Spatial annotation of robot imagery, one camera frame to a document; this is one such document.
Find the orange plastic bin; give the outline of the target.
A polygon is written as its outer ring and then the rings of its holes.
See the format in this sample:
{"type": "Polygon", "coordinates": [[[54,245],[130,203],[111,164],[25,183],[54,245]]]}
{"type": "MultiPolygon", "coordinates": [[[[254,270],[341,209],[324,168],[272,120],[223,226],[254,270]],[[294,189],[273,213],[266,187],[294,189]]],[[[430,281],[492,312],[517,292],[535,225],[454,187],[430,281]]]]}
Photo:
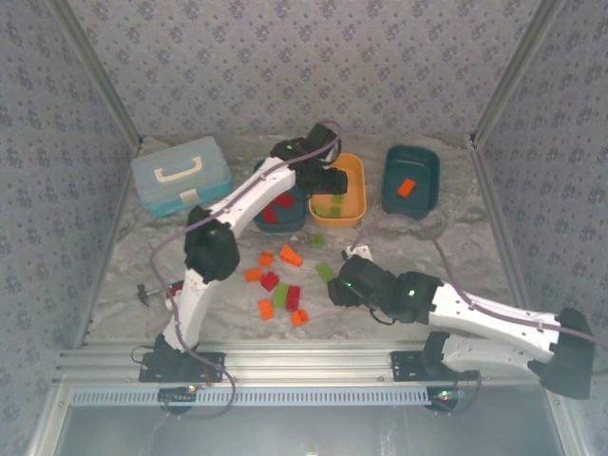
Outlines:
{"type": "Polygon", "coordinates": [[[365,166],[361,159],[348,152],[343,152],[333,163],[332,168],[343,170],[348,175],[348,192],[343,195],[342,203],[333,202],[332,195],[314,195],[308,201],[309,212],[313,220],[324,228],[352,228],[357,225],[367,212],[367,191],[365,166]],[[315,206],[325,208],[323,217],[315,213],[315,206]],[[339,217],[330,215],[330,208],[338,206],[339,217]]]}

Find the dark green plastic bin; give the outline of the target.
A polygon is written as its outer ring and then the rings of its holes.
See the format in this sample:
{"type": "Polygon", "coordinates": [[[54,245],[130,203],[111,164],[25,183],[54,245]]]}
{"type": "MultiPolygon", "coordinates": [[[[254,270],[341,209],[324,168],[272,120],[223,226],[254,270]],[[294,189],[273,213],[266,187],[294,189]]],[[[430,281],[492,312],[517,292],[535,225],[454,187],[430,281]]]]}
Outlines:
{"type": "Polygon", "coordinates": [[[402,214],[421,220],[439,200],[441,162],[425,147],[397,144],[386,155],[381,184],[381,207],[388,214],[402,214]],[[410,178],[416,186],[404,199],[397,195],[401,183],[410,178]]]}
{"type": "Polygon", "coordinates": [[[277,195],[274,199],[262,197],[256,202],[259,211],[254,217],[254,224],[260,231],[270,234],[289,234],[295,233],[304,227],[308,214],[306,206],[308,197],[305,192],[296,184],[280,195],[277,195]],[[292,208],[276,206],[274,200],[280,195],[290,195],[294,197],[294,206],[292,208]],[[262,210],[268,204],[272,204],[275,208],[277,224],[267,224],[263,220],[262,210]]]}

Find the small controller board with LED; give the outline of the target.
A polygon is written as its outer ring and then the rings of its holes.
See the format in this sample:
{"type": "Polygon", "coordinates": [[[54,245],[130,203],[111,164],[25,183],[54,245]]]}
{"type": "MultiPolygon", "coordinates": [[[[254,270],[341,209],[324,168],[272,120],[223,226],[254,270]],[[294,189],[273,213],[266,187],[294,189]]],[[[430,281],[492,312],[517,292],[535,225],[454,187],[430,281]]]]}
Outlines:
{"type": "Polygon", "coordinates": [[[195,403],[198,396],[196,386],[160,388],[157,401],[161,404],[190,404],[195,403]]]}
{"type": "Polygon", "coordinates": [[[428,399],[435,405],[456,406],[465,397],[465,393],[455,388],[432,387],[427,389],[428,399]]]}

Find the light blue plastic toolbox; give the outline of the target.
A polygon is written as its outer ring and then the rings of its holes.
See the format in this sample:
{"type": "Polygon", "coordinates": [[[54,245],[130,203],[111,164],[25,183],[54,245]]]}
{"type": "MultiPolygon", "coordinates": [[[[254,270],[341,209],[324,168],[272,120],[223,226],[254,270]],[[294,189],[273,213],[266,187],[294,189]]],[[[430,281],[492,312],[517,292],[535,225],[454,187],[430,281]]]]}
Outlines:
{"type": "Polygon", "coordinates": [[[142,206],[156,218],[225,197],[233,189],[223,152],[210,136],[140,156],[131,169],[142,206]]]}

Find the small toy hammer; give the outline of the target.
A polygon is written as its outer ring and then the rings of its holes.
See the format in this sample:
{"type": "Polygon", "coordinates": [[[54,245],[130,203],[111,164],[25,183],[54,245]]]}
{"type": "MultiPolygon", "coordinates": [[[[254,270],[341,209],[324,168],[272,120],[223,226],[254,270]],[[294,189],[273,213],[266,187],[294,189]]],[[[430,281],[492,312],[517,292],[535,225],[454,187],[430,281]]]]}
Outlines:
{"type": "Polygon", "coordinates": [[[137,298],[139,301],[145,306],[149,306],[149,299],[153,295],[164,295],[164,299],[169,299],[170,297],[175,297],[178,293],[181,292],[183,287],[183,281],[176,281],[171,283],[168,286],[161,287],[155,290],[146,290],[143,284],[137,285],[137,298]]]}

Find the aluminium front frame rail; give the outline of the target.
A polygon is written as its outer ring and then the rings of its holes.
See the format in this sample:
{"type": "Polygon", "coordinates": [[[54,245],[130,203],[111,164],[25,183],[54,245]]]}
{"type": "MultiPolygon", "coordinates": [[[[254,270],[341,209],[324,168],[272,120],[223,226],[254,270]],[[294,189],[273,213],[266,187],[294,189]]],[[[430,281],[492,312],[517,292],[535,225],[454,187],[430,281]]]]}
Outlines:
{"type": "MultiPolygon", "coordinates": [[[[93,341],[60,352],[54,383],[130,386],[140,367],[131,351],[140,341],[93,341]]],[[[246,386],[354,386],[393,381],[390,353],[419,351],[421,341],[237,340],[201,342],[203,352],[226,354],[225,368],[246,386]]]]}

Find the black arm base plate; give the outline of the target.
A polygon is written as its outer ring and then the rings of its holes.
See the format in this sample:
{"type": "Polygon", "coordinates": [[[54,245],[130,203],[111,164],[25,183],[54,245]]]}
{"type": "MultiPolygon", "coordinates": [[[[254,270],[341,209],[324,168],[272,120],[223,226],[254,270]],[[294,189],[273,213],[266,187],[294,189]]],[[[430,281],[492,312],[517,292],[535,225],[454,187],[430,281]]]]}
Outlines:
{"type": "Polygon", "coordinates": [[[392,351],[390,369],[394,382],[428,380],[428,372],[422,360],[421,351],[392,351]]]}
{"type": "Polygon", "coordinates": [[[223,373],[187,352],[145,353],[139,372],[142,383],[219,383],[223,373]]]}

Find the aluminium side rail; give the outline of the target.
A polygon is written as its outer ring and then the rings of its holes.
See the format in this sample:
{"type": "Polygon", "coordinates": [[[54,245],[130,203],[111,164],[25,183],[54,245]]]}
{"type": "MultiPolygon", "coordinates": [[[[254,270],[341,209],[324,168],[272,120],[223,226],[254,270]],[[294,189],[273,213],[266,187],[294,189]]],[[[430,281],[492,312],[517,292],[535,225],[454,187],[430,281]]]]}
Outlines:
{"type": "Polygon", "coordinates": [[[484,153],[476,144],[475,139],[469,139],[468,146],[509,291],[518,307],[528,309],[530,302],[522,269],[504,220],[502,207],[494,188],[489,168],[485,162],[484,153]]]}
{"type": "Polygon", "coordinates": [[[72,348],[79,350],[81,349],[88,335],[88,329],[93,321],[96,306],[98,304],[99,295],[102,289],[103,282],[105,280],[105,274],[112,256],[114,245],[120,230],[124,208],[129,196],[129,191],[132,185],[132,171],[131,165],[126,168],[125,178],[121,188],[121,193],[115,206],[114,216],[109,226],[107,237],[104,242],[104,248],[102,250],[101,262],[95,275],[93,276],[89,295],[86,299],[85,306],[81,315],[80,324],[75,334],[75,338],[72,344],[72,348]]]}

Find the aluminium corner post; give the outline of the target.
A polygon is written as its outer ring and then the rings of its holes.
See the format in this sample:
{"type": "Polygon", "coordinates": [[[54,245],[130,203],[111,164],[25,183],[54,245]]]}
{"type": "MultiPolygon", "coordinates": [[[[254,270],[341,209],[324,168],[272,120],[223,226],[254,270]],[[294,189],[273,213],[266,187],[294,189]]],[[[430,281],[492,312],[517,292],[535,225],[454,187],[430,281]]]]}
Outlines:
{"type": "Polygon", "coordinates": [[[67,0],[45,2],[127,142],[138,150],[142,143],[141,136],[72,7],[67,0]]]}
{"type": "Polygon", "coordinates": [[[478,122],[470,133],[470,141],[474,148],[480,149],[487,141],[564,4],[565,0],[539,1],[478,122]]]}

